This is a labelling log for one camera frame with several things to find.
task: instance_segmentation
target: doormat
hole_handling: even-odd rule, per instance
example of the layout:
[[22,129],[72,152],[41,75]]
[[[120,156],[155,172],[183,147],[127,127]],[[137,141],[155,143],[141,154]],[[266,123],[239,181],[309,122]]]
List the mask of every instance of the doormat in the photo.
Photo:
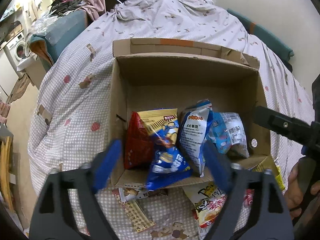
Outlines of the doormat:
[[27,87],[30,83],[30,79],[27,74],[24,74],[23,77],[18,80],[12,90],[10,98],[8,98],[7,103],[12,103],[13,101],[21,98],[24,92],[27,90]]

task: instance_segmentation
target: snack bag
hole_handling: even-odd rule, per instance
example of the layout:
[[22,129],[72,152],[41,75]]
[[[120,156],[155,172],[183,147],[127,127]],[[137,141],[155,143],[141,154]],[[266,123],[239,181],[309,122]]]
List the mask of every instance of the snack bag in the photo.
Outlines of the snack bag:
[[243,198],[243,206],[244,206],[244,208],[249,208],[252,205],[253,194],[254,194],[254,189],[246,189],[245,190],[245,195],[244,195],[244,198]]
[[212,123],[212,105],[209,100],[202,100],[187,108],[185,112],[182,129],[179,131],[179,142],[202,177],[205,165],[202,144]]
[[248,158],[247,139],[237,113],[213,113],[213,122],[206,137],[215,143],[219,153],[232,152]]
[[119,189],[112,190],[113,195],[116,197],[117,201],[124,209],[124,212],[128,215],[131,223],[133,224],[134,229],[137,233],[143,232],[151,227],[153,227],[156,223],[152,220],[149,220],[142,209],[139,207],[138,203],[135,200],[127,201],[122,203]]
[[168,189],[161,188],[155,191],[148,191],[145,188],[133,189],[133,188],[120,187],[119,195],[120,195],[121,202],[127,202],[134,199],[168,195]]
[[192,170],[175,146],[179,129],[177,109],[156,109],[138,112],[155,145],[146,189],[166,187],[192,174]]
[[211,229],[212,224],[206,226],[205,228],[202,228],[202,227],[199,226],[198,216],[197,216],[197,213],[196,213],[195,209],[192,210],[192,214],[193,214],[193,216],[195,217],[195,220],[196,220],[196,225],[197,225],[197,228],[198,228],[199,240],[203,240],[205,238],[205,236],[207,235],[207,233],[209,232],[209,230]]
[[124,168],[150,165],[154,156],[153,141],[137,112],[132,112],[124,151]]
[[182,187],[196,208],[199,226],[211,225],[220,213],[227,195],[212,181]]

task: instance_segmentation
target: screw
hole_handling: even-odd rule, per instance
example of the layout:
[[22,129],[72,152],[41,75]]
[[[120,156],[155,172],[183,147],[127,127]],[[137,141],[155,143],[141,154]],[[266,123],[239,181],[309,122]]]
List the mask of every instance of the screw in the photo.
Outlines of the screw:
[[50,174],[56,174],[58,172],[59,172],[58,168],[53,168],[53,169],[51,169]]
[[81,169],[89,169],[91,167],[90,163],[82,163],[82,165],[80,166]]
[[255,138],[253,138],[252,140],[251,140],[251,147],[252,148],[255,148],[255,147],[257,147],[258,146],[258,141],[257,141],[257,139],[255,139]]
[[270,174],[270,175],[272,175],[272,170],[271,170],[271,169],[265,169],[265,170],[264,170],[264,173],[265,173],[265,174]]
[[231,168],[235,170],[242,170],[242,166],[239,163],[231,163]]

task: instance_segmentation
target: washing machine door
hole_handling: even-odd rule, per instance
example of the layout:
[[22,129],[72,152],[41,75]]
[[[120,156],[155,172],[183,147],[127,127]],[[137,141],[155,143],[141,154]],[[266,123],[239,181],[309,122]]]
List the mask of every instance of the washing machine door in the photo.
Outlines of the washing machine door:
[[26,56],[24,55],[24,41],[18,41],[18,43],[15,46],[14,49],[14,57],[16,58],[16,60],[20,61],[23,58],[25,58]]

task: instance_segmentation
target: blue snack bag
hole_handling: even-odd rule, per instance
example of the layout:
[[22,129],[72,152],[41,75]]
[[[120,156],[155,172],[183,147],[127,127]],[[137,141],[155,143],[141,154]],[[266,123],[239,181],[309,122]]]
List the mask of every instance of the blue snack bag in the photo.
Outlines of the blue snack bag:
[[192,174],[175,146],[179,129],[177,112],[176,108],[138,112],[148,135],[155,142],[155,158],[146,182],[148,190],[166,187]]
[[212,124],[212,104],[208,99],[197,102],[185,111],[179,131],[179,143],[202,177],[205,159],[202,144]]
[[213,122],[206,137],[215,143],[219,153],[229,150],[244,158],[249,157],[244,127],[237,113],[213,113]]

